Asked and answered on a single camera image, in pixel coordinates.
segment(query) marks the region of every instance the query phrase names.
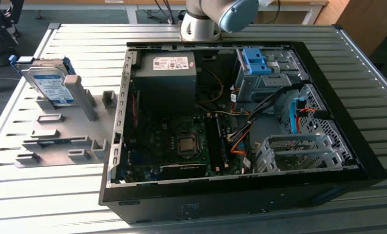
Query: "floor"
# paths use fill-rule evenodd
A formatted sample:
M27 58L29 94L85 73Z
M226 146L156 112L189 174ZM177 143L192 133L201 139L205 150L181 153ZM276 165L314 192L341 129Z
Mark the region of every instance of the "floor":
M123 11L99 11L99 10L69 10L69 11L42 11L42 19L34 19L35 11L23 10L21 13L19 23L17 25L21 33L19 46L17 51L21 56L31 56L38 46L46 27L50 23L127 23L126 14ZM160 13L153 13L162 21L164 16ZM146 12L138 11L139 23L157 23L149 19ZM387 77L387 40L382 42L377 50L370 56L373 63L384 64L381 72ZM13 68L0 68L0 114L14 90L17 81L13 78L19 78Z

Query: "wire bundle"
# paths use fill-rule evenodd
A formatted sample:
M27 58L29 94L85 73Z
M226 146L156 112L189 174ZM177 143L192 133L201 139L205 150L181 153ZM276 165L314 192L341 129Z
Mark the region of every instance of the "wire bundle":
M158 2L154 0L154 3L156 3L156 5L157 5L157 7L158 7L161 13L165 15L165 17L166 17L169 23L173 24L176 21L174 21L174 17L173 17L173 13L172 13L172 8L170 8L170 6L169 6L168 0L162 0L162 2L164 2L164 5L165 5L165 7L166 7L166 9L168 9L168 11L169 11L169 14L168 14L168 15L164 13L162 8L161 8Z

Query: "hard drive label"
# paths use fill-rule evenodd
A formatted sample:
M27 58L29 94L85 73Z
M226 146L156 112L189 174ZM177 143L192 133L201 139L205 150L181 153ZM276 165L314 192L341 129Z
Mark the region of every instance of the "hard drive label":
M73 102L73 96L62 85L59 75L34 75L35 84L47 99L54 103L67 104Z

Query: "metal slotted table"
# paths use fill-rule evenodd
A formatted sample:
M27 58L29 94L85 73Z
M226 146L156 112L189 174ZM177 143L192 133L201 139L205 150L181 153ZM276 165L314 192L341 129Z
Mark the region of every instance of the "metal slotted table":
M34 57L66 55L93 95L118 90L127 41L177 41L178 28L160 24L50 25ZM387 169L387 80L345 33L332 26L250 25L224 40L302 41ZM97 205L102 164L13 166L30 120L39 110L23 78L0 117L0 233L387 233L387 180L326 204L260 214L129 226Z

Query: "blue drive bay latch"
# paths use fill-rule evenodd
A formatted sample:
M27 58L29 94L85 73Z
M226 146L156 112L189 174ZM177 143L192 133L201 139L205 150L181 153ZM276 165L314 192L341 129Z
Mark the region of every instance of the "blue drive bay latch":
M249 68L249 74L270 74L270 68L265 63L265 56L261 54L260 49L257 48L244 48L242 49L244 61Z

